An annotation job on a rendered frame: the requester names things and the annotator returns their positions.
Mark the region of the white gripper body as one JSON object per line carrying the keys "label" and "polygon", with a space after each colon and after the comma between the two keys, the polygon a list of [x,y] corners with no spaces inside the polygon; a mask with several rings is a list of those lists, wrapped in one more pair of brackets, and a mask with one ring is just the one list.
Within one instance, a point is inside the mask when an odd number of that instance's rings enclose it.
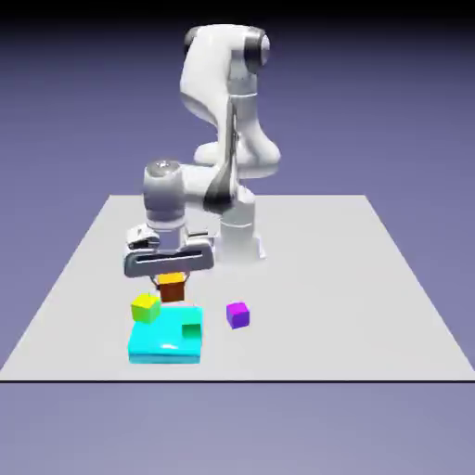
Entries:
{"label": "white gripper body", "polygon": [[170,273],[189,273],[214,266],[210,245],[189,245],[173,253],[156,250],[129,251],[123,262],[127,277],[156,276]]}

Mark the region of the small orange cube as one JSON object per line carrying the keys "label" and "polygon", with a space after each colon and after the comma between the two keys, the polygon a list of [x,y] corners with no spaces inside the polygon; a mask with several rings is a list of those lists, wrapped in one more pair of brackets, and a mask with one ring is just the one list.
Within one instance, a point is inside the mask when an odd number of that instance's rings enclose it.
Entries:
{"label": "small orange cube", "polygon": [[160,298],[164,303],[182,302],[185,299],[186,274],[182,272],[157,276]]}

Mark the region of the small yellow cube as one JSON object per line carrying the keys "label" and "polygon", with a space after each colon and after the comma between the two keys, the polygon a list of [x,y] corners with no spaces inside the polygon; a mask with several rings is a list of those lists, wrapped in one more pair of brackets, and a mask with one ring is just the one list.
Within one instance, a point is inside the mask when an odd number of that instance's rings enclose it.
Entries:
{"label": "small yellow cube", "polygon": [[142,293],[131,303],[132,318],[135,322],[151,324],[160,314],[161,299],[157,294]]}

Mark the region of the small green cube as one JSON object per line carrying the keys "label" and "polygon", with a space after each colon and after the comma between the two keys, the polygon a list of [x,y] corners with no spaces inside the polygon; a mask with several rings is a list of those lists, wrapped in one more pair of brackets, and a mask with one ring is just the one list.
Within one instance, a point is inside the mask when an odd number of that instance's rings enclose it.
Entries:
{"label": "small green cube", "polygon": [[182,336],[184,339],[202,338],[202,312],[199,309],[191,309],[182,316]]}

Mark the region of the small purple cube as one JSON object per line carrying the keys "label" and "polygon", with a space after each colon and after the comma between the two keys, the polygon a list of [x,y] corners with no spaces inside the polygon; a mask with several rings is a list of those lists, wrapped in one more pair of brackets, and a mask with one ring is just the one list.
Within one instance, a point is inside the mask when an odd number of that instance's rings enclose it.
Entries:
{"label": "small purple cube", "polygon": [[250,324],[250,310],[245,302],[231,302],[226,306],[226,319],[232,329]]}

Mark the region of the large cyan box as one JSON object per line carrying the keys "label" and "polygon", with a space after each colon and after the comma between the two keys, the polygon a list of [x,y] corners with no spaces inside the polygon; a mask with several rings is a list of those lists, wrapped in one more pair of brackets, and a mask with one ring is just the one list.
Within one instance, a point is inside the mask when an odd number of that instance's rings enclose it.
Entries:
{"label": "large cyan box", "polygon": [[184,339],[182,316],[196,305],[175,305],[161,308],[151,324],[135,323],[128,342],[129,362],[133,364],[199,364],[201,339]]}

